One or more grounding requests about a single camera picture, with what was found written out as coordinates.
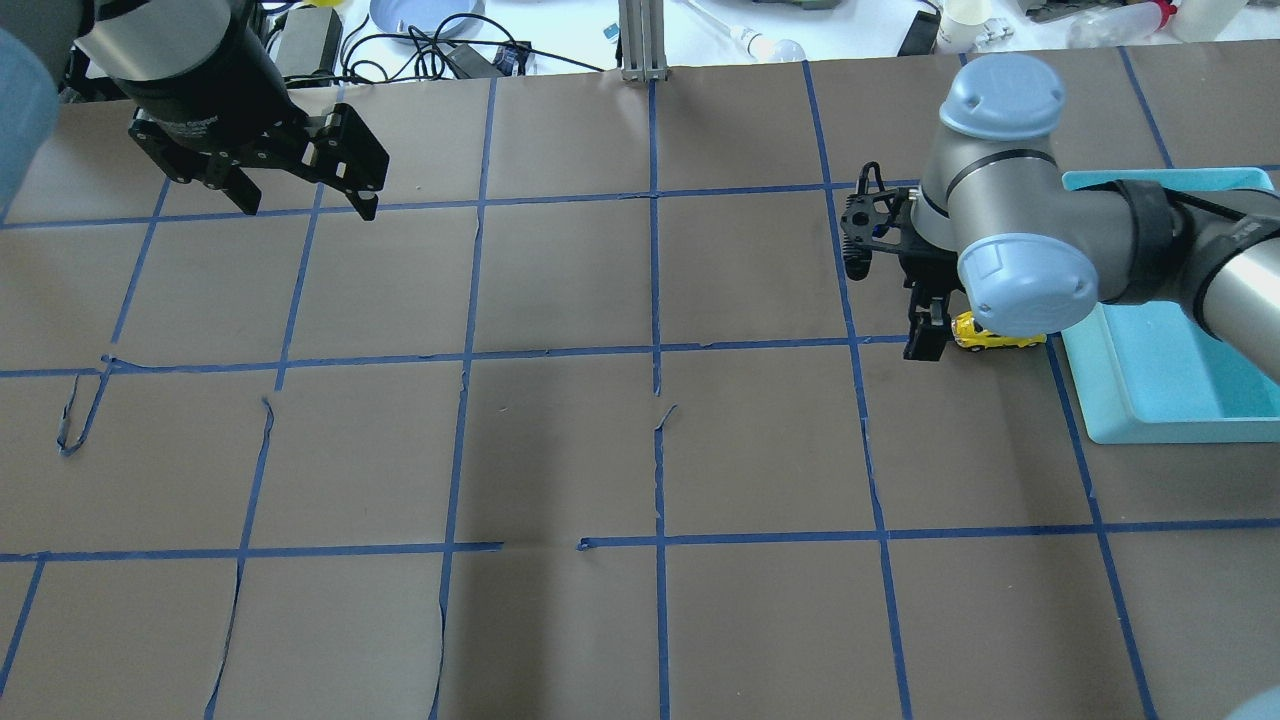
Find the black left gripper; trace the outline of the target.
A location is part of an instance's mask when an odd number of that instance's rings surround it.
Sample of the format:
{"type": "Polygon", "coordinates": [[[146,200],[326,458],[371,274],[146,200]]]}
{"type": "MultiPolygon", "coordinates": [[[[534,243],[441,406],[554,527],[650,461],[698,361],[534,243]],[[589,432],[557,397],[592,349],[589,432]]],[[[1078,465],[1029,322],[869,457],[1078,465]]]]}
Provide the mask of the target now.
{"type": "Polygon", "coordinates": [[[378,214],[390,156],[346,102],[311,117],[288,95],[262,41],[228,20],[207,58],[163,79],[129,81],[134,142],[173,182],[221,191],[244,215],[262,191],[247,169],[276,169],[344,193],[364,222],[378,214]]]}

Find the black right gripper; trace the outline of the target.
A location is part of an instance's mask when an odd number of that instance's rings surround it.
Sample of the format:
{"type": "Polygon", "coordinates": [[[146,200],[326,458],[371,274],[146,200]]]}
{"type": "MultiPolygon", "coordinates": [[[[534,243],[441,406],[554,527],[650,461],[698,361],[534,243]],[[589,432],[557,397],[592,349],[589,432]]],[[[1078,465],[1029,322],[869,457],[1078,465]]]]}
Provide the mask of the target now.
{"type": "Polygon", "coordinates": [[[957,274],[957,255],[927,242],[916,231],[911,219],[915,204],[916,192],[890,188],[881,165],[865,163],[840,215],[841,255],[845,275],[855,282],[868,277],[878,252],[896,256],[904,287],[913,292],[902,359],[937,363],[951,342],[948,295],[965,290],[957,274]]]}

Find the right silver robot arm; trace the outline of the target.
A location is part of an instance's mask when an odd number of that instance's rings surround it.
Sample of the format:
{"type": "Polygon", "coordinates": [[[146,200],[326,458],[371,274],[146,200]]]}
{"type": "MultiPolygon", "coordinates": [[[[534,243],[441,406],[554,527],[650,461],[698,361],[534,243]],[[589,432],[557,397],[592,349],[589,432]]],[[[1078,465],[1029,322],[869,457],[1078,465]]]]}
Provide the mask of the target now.
{"type": "Polygon", "coordinates": [[[1069,190],[1052,154],[1066,90],[1036,56],[980,56],[956,73],[919,184],[847,199],[845,272],[876,252],[910,290],[908,360],[940,359],[950,297],[987,331],[1065,331],[1097,305],[1176,304],[1206,334],[1277,378],[1277,195],[1110,179],[1069,190]]]}

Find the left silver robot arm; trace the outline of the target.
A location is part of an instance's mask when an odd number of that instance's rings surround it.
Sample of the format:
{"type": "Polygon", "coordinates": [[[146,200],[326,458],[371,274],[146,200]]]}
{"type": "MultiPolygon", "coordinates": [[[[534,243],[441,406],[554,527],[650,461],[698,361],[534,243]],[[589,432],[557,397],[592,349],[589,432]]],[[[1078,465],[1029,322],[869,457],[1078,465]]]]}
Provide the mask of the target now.
{"type": "Polygon", "coordinates": [[[170,181],[253,215],[248,169],[283,170],[343,193],[370,222],[388,151],[346,102],[320,117],[298,108],[250,19],[247,1],[5,1],[3,201],[51,136],[79,50],[137,104],[129,135],[170,181]]]}

